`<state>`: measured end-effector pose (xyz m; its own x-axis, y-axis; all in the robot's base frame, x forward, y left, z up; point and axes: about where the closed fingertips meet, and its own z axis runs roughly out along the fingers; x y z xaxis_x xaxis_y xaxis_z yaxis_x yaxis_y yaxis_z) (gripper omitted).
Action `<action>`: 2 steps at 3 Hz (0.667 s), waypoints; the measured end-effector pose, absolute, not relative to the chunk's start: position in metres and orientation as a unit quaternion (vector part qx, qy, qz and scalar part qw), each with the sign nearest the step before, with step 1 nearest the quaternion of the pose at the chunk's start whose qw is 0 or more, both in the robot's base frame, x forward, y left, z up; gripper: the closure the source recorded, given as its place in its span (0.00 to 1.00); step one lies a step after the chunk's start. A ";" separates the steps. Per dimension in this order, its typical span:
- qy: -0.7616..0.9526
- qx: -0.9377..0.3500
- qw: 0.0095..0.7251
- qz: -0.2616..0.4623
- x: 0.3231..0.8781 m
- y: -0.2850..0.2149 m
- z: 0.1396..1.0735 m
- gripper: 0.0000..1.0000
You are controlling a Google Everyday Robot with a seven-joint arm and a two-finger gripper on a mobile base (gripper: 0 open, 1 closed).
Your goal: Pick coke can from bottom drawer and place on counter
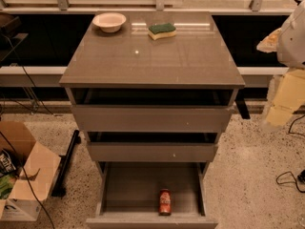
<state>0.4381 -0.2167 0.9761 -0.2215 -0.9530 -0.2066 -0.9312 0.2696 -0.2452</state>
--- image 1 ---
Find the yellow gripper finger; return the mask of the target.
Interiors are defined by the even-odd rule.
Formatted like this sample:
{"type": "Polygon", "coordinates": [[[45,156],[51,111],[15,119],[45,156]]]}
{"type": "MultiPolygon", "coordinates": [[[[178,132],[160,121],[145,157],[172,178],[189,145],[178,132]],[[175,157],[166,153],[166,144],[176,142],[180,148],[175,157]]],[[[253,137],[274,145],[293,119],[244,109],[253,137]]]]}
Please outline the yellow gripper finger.
{"type": "Polygon", "coordinates": [[[272,31],[262,41],[260,41],[256,49],[260,52],[270,53],[277,51],[278,36],[280,35],[281,28],[272,31]]]}
{"type": "Polygon", "coordinates": [[[274,75],[270,81],[267,103],[263,110],[262,127],[283,127],[305,104],[305,71],[289,69],[283,75],[274,75]]]}

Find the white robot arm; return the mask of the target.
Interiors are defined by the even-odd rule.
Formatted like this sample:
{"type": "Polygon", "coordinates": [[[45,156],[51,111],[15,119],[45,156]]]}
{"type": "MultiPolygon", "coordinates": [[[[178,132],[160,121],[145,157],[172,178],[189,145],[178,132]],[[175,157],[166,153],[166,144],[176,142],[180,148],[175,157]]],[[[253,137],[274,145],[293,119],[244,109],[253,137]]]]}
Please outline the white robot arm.
{"type": "Polygon", "coordinates": [[[305,1],[301,1],[279,29],[258,43],[260,52],[275,52],[288,71],[277,85],[264,123],[270,128],[284,126],[305,103],[305,1]]]}

